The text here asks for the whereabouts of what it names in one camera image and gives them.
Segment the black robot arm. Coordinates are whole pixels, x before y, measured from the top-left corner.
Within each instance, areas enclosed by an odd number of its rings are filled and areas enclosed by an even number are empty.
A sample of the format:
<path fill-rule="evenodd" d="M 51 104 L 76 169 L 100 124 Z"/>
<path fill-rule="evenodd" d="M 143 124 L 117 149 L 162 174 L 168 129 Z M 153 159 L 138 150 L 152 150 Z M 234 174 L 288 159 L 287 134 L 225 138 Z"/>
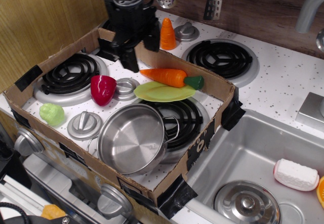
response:
<path fill-rule="evenodd" d="M 110 25 L 115 32 L 111 47 L 125 69 L 139 72 L 135 47 L 158 52 L 160 28 L 154 0 L 104 0 Z"/>

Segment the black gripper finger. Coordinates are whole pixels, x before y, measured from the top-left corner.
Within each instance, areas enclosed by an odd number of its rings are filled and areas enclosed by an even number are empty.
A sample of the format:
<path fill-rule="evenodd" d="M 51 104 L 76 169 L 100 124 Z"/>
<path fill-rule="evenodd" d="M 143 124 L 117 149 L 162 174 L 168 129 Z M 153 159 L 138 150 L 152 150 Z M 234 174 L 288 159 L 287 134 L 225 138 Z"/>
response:
<path fill-rule="evenodd" d="M 119 59 L 125 69 L 128 69 L 134 73 L 139 72 L 137 58 L 133 48 L 122 49 Z"/>
<path fill-rule="evenodd" d="M 152 52 L 158 52 L 160 47 L 160 33 L 151 33 L 143 39 L 144 47 Z"/>

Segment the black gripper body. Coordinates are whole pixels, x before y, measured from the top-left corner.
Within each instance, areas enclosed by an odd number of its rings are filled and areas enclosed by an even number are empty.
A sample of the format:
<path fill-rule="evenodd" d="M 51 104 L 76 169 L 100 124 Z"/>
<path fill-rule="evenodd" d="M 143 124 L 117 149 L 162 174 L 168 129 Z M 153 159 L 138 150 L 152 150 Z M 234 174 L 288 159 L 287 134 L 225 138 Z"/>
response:
<path fill-rule="evenodd" d="M 156 7 L 145 7 L 144 0 L 104 0 L 115 31 L 116 47 L 134 48 L 146 35 L 160 33 Z"/>

